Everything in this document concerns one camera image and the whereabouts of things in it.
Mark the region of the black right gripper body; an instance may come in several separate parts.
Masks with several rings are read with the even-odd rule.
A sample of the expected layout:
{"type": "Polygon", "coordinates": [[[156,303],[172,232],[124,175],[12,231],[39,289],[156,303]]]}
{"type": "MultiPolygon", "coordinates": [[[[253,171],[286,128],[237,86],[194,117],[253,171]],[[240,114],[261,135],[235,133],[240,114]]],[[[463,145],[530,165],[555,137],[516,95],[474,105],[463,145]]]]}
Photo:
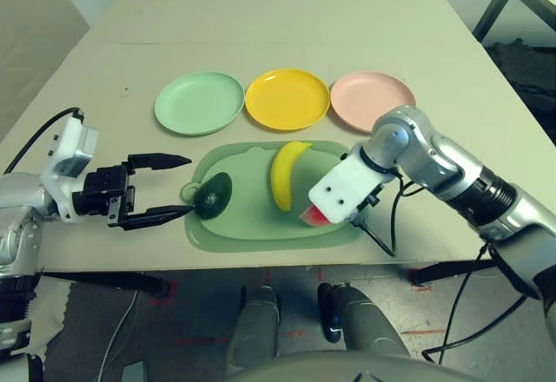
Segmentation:
{"type": "Polygon", "coordinates": [[[383,184],[377,185],[373,191],[368,194],[365,199],[356,207],[353,213],[350,214],[348,220],[353,226],[359,226],[364,223],[364,210],[367,207],[375,207],[379,202],[379,194],[384,189],[383,184]]]}

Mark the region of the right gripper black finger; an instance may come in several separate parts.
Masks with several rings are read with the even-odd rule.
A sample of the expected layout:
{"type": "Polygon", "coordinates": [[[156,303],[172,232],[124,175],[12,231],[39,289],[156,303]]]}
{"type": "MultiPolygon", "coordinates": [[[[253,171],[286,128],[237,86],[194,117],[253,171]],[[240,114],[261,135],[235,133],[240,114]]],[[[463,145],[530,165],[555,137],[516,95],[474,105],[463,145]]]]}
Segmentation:
{"type": "Polygon", "coordinates": [[[373,232],[367,224],[362,221],[361,219],[354,221],[354,226],[359,228],[362,232],[364,232],[371,240],[377,244],[377,246],[388,256],[394,257],[395,251],[386,245],[386,243],[375,233],[373,232]]]}

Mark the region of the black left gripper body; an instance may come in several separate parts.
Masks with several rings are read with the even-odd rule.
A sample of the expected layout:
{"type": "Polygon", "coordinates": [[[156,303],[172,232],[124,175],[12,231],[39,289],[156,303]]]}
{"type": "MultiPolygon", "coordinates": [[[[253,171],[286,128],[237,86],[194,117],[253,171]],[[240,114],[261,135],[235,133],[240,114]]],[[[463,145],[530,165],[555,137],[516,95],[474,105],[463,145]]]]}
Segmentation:
{"type": "Polygon", "coordinates": [[[134,173],[129,162],[87,173],[83,189],[72,194],[76,213],[105,216],[109,227],[121,227],[134,210],[136,189],[129,184],[134,173]]]}

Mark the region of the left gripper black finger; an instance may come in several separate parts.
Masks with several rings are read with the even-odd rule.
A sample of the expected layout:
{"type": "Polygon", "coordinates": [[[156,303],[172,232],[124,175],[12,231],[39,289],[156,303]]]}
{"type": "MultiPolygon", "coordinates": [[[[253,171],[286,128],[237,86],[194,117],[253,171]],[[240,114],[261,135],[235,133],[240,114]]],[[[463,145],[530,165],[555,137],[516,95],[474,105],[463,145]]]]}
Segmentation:
{"type": "Polygon", "coordinates": [[[191,162],[187,157],[164,153],[134,154],[129,155],[127,158],[129,172],[139,168],[150,168],[152,170],[171,169],[190,164],[191,162]]]}
{"type": "Polygon", "coordinates": [[[125,214],[116,225],[123,230],[156,227],[178,219],[193,210],[193,206],[183,205],[153,207],[141,214],[125,214]]]}

